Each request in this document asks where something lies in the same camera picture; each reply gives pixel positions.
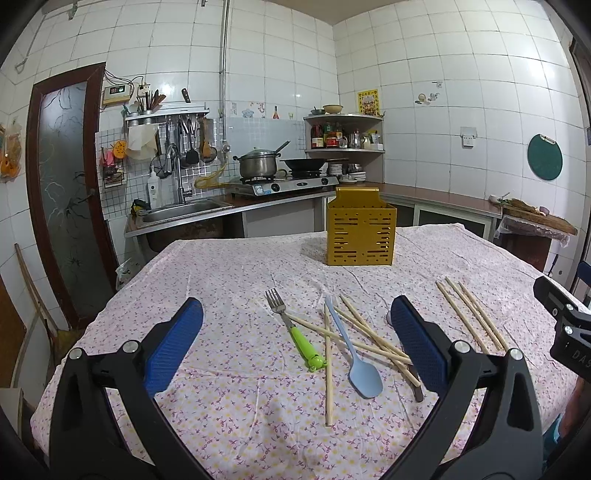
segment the spoon handle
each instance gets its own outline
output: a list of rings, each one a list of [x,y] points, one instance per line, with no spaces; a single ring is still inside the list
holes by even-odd
[[[339,315],[335,312],[335,308],[332,305],[332,300],[330,299],[330,297],[325,297],[324,303],[329,308],[329,312],[330,312],[331,317],[335,321],[336,326],[339,328],[340,334],[345,339],[345,343],[347,344],[347,347],[349,347],[349,351],[351,352],[351,355],[353,356],[353,361],[358,360],[359,357],[357,356],[357,352],[355,351],[355,348],[353,347],[351,340],[349,340],[349,335],[347,335],[347,330],[345,330],[345,326],[343,325],[343,322],[340,321]]]

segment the round green board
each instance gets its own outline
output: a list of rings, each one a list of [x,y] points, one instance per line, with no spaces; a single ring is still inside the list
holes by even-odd
[[[540,134],[532,138],[527,147],[527,161],[542,180],[554,180],[562,171],[562,152],[558,143]]]

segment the stainless steel pot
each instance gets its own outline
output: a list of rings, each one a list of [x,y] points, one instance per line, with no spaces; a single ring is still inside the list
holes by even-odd
[[[263,150],[256,148],[249,153],[237,157],[234,160],[240,162],[240,176],[243,179],[254,179],[256,177],[272,177],[277,173],[276,158],[280,157],[280,150],[283,150],[289,143],[288,140],[277,150]]]

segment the fork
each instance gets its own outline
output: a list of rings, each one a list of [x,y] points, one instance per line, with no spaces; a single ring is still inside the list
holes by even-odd
[[[286,306],[281,296],[276,289],[272,288],[265,292],[269,306],[274,313],[278,313],[281,316],[281,320],[285,323],[287,330],[291,333],[295,345],[299,348],[300,353],[304,356],[308,362],[308,366],[311,371],[318,370],[326,366],[326,360],[320,356],[314,346],[308,341],[308,339],[300,332],[291,319],[285,313]]]

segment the green fork handle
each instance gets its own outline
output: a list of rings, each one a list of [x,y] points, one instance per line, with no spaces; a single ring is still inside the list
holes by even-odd
[[[293,326],[290,329],[291,335],[294,339],[295,344],[300,349],[304,358],[308,361],[308,366],[313,372],[326,366],[326,360],[321,355],[318,355],[314,346],[308,341],[308,339],[300,332],[298,327]]]

